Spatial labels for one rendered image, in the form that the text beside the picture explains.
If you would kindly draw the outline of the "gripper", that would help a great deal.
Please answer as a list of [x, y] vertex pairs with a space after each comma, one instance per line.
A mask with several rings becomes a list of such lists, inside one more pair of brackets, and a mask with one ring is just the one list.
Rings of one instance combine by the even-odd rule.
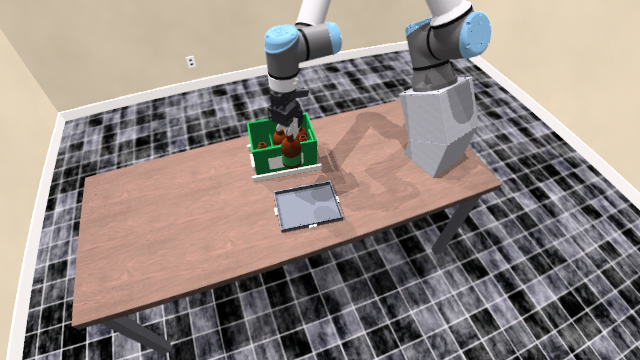
[[[290, 99], [291, 94], [295, 91], [296, 89], [285, 93], [276, 92], [274, 90], [271, 91], [270, 101], [272, 106], [270, 104], [267, 107], [269, 120], [271, 119], [273, 122], [278, 124], [276, 131], [278, 132], [283, 129], [285, 134], [288, 131], [287, 136], [293, 134], [293, 139], [296, 138], [304, 119], [302, 109], [300, 107], [301, 104], [296, 100], [296, 98]], [[276, 94], [280, 95], [277, 96]], [[276, 103], [274, 97], [276, 98]], [[279, 101], [279, 99], [281, 100]], [[269, 110], [271, 112], [271, 117], [269, 115]], [[288, 127], [289, 125], [290, 128]]]

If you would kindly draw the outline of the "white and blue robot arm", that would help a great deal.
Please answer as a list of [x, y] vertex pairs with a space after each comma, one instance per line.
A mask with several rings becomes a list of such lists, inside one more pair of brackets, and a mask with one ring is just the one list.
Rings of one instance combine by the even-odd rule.
[[[482, 12], [474, 12], [470, 2], [425, 1], [432, 17], [405, 29], [414, 71], [412, 90], [417, 93], [456, 84], [457, 75], [449, 59], [477, 57], [487, 49], [491, 39], [489, 18]], [[296, 89], [290, 99], [307, 97], [309, 90], [299, 86], [299, 63], [340, 52], [342, 37], [338, 26], [333, 22], [324, 23], [330, 2], [303, 0], [295, 23], [298, 30], [291, 25], [279, 25], [265, 34], [264, 49], [272, 90], [285, 93]]]

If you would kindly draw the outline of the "green bottle crate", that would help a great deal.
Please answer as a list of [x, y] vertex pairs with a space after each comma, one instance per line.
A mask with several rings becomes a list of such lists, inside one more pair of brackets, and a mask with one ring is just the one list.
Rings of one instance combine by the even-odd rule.
[[[276, 132], [277, 125], [278, 125], [277, 123], [273, 121], [271, 122], [271, 119], [269, 121], [268, 119], [266, 119], [266, 120], [247, 123], [256, 175], [289, 170], [288, 168], [284, 167], [282, 163], [281, 145], [277, 145], [277, 147], [273, 146], [272, 137], [273, 137], [273, 134]], [[309, 126], [309, 124], [305, 120], [303, 120], [302, 122], [302, 127], [307, 132], [307, 141], [300, 142], [302, 163], [298, 168], [317, 164], [316, 136], [312, 128]], [[250, 136], [250, 133], [251, 133], [251, 136]], [[252, 137], [252, 141], [251, 141], [251, 137]], [[270, 139], [271, 139], [272, 146], [270, 144]], [[253, 142], [254, 151], [252, 147], [252, 142]], [[260, 142], [264, 142], [267, 148], [257, 150]]]

